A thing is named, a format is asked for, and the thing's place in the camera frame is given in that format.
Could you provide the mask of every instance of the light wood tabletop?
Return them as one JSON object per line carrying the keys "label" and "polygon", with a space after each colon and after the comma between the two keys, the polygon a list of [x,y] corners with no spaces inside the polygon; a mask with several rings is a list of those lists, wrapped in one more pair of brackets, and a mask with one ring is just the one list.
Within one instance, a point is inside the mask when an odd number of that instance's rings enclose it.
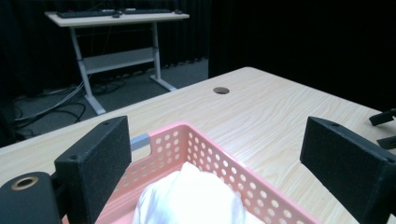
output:
{"label": "light wood tabletop", "polygon": [[54,160],[101,121],[126,115],[131,137],[187,121],[322,223],[357,223],[301,164],[305,124],[308,116],[328,119],[376,143],[396,133],[396,122],[372,126],[369,118],[378,113],[245,67],[0,148],[0,185],[29,172],[52,174]]}

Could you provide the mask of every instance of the gray carpet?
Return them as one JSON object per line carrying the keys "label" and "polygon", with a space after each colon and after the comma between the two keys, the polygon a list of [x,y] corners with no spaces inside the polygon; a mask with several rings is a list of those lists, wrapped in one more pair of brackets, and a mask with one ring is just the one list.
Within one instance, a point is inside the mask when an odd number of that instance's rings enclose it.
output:
{"label": "gray carpet", "polygon": [[[166,67],[162,69],[162,78],[180,89],[206,80],[207,65],[207,59],[202,59]],[[153,68],[145,72],[128,72],[125,69],[118,72],[115,76],[107,77],[105,81],[93,81],[95,75],[92,76],[92,92],[107,112],[168,92],[150,78],[154,75]],[[77,86],[72,86],[64,90],[51,90],[35,98],[22,96],[17,99],[15,114],[17,119],[22,119],[17,133],[27,139],[71,125],[78,120],[95,117],[96,113],[84,98],[84,89],[76,92],[77,89]],[[51,109],[73,92],[75,94],[68,101],[56,109]]]}

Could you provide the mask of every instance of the standing desk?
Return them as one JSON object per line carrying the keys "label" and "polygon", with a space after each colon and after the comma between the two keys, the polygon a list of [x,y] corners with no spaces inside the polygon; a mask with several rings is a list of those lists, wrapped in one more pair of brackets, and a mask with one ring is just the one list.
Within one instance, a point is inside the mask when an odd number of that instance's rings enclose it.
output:
{"label": "standing desk", "polygon": [[[79,71],[85,88],[85,98],[95,110],[97,115],[106,113],[92,94],[89,74],[104,72],[112,69],[132,66],[141,63],[154,62],[155,75],[151,78],[164,86],[169,91],[176,88],[161,78],[160,48],[158,44],[157,22],[159,21],[180,21],[189,17],[188,14],[157,13],[140,15],[121,15],[119,18],[111,16],[62,19],[56,12],[46,12],[46,15],[60,27],[68,27],[73,41],[73,46],[77,55]],[[87,28],[94,26],[125,25],[134,23],[151,23],[152,26],[152,48],[134,49],[124,52],[99,55],[83,58],[79,50],[78,39],[76,36],[77,28]]]}

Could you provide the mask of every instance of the white cloth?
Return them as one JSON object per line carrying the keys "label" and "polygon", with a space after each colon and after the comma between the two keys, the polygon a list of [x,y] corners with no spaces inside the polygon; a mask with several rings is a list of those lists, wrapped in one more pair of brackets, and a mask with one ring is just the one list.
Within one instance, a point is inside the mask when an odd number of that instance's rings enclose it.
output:
{"label": "white cloth", "polygon": [[134,211],[133,224],[242,224],[240,196],[217,176],[189,162],[180,171],[147,186]]}

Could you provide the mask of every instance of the pink plastic basket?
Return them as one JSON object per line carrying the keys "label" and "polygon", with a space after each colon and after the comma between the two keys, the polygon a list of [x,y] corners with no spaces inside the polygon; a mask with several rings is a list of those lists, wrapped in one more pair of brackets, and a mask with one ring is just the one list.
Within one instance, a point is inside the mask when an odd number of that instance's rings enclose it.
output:
{"label": "pink plastic basket", "polygon": [[133,147],[149,142],[150,153],[131,163],[97,223],[131,223],[143,189],[180,170],[186,161],[216,174],[241,195],[246,209],[265,223],[319,223],[188,123],[178,122],[133,141]]}

